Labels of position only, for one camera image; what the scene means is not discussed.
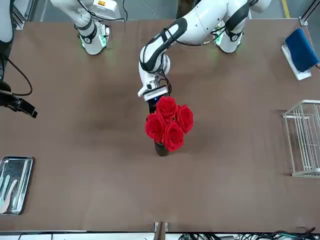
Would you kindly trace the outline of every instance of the metal tray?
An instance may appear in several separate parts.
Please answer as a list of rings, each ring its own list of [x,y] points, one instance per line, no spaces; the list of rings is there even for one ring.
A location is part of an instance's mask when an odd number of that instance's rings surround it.
[[[3,177],[3,184],[0,187],[0,203],[3,195],[5,179],[10,176],[6,192],[4,193],[4,200],[8,197],[10,186],[17,180],[15,187],[11,193],[9,206],[5,213],[0,215],[18,215],[23,208],[28,182],[33,165],[33,158],[31,156],[5,156],[0,161],[0,179]]]

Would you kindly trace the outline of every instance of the wire rack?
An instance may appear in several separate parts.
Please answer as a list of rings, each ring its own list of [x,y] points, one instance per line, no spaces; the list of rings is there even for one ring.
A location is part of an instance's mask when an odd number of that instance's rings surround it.
[[[283,114],[292,176],[320,178],[320,100],[303,100]]]

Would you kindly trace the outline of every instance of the table surface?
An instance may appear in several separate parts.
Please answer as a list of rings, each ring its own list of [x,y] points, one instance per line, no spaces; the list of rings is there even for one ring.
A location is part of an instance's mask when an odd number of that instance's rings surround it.
[[[28,22],[11,60],[28,76],[33,119],[1,109],[0,153],[33,156],[24,211],[1,231],[320,230],[320,181],[292,177],[281,113],[320,99],[319,72],[296,81],[281,51],[297,19],[249,20],[234,54],[168,51],[172,97],[194,113],[184,146],[157,156],[138,98],[140,49],[171,20],[112,24],[110,48],[81,47],[71,23]],[[10,65],[14,91],[28,86]]]

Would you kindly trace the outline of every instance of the rose bouquet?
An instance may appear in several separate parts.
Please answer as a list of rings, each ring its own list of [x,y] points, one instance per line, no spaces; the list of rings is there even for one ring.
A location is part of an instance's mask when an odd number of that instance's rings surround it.
[[[155,106],[155,113],[146,118],[145,132],[154,140],[158,154],[164,156],[184,144],[185,134],[194,125],[194,115],[187,105],[177,105],[170,96],[162,96]]]

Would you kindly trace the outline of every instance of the flower vase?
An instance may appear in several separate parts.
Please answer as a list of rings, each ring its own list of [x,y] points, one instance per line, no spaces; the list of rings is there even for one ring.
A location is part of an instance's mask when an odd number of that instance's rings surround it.
[[[162,143],[154,142],[154,147],[155,147],[156,153],[160,157],[165,157],[165,156],[167,156],[169,154],[169,151],[167,150],[165,145],[163,145]]]

